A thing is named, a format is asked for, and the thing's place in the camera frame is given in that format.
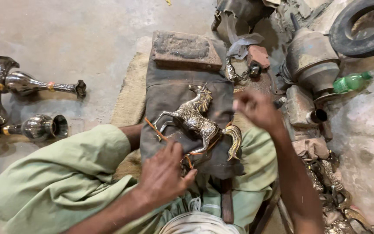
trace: wooden handle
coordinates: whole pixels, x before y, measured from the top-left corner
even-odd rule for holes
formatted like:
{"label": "wooden handle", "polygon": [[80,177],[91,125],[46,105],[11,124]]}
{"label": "wooden handle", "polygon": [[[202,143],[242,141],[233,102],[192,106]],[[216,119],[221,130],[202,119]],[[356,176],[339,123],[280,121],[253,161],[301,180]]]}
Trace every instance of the wooden handle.
{"label": "wooden handle", "polygon": [[233,224],[235,220],[233,214],[232,179],[222,179],[221,186],[221,216],[226,224]]}

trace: green plastic bottle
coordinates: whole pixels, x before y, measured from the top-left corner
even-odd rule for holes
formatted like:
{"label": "green plastic bottle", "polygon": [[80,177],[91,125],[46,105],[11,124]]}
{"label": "green plastic bottle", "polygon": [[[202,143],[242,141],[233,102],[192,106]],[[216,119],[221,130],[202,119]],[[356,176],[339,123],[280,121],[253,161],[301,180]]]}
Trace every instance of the green plastic bottle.
{"label": "green plastic bottle", "polygon": [[335,93],[346,93],[361,88],[366,80],[374,77],[372,72],[350,74],[333,83]]}

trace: bottle cap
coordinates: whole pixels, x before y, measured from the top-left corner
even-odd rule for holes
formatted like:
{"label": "bottle cap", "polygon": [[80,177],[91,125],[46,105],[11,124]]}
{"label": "bottle cap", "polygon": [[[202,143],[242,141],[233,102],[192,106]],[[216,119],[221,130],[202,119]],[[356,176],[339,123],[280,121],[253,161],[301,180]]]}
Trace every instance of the bottle cap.
{"label": "bottle cap", "polygon": [[365,79],[365,80],[369,80],[371,78],[374,77],[374,73],[373,72],[363,72],[361,74],[361,76]]}

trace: black rubber ring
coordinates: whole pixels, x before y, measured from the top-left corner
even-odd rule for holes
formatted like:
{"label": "black rubber ring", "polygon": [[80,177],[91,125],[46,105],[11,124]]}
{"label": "black rubber ring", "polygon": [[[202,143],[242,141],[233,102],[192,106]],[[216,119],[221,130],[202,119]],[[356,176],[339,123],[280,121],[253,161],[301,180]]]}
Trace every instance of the black rubber ring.
{"label": "black rubber ring", "polygon": [[374,56],[374,34],[362,40],[348,36],[353,24],[372,10],[374,0],[356,0],[337,16],[330,29],[330,43],[337,52],[354,58]]}

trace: metal horse statue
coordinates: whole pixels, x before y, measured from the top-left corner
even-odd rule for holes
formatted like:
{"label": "metal horse statue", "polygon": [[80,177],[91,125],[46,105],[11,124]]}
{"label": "metal horse statue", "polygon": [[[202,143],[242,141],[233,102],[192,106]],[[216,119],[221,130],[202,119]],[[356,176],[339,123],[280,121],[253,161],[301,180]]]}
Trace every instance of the metal horse statue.
{"label": "metal horse statue", "polygon": [[[215,122],[202,116],[202,113],[209,109],[209,104],[212,100],[211,92],[206,88],[206,85],[207,83],[204,86],[189,85],[189,89],[196,93],[197,96],[194,99],[181,104],[181,106],[174,112],[162,112],[158,119],[153,123],[154,129],[157,130],[157,123],[164,115],[177,118],[181,123],[198,132],[203,139],[203,148],[191,152],[194,154],[205,152],[209,147],[211,139],[213,139],[217,134],[229,135],[233,139],[233,144],[229,149],[229,158],[227,161],[232,158],[239,159],[236,157],[236,153],[242,142],[240,129],[235,125],[230,125],[224,129],[220,129]],[[160,132],[162,132],[168,125],[174,125],[174,123],[172,121],[165,122],[161,127]]]}

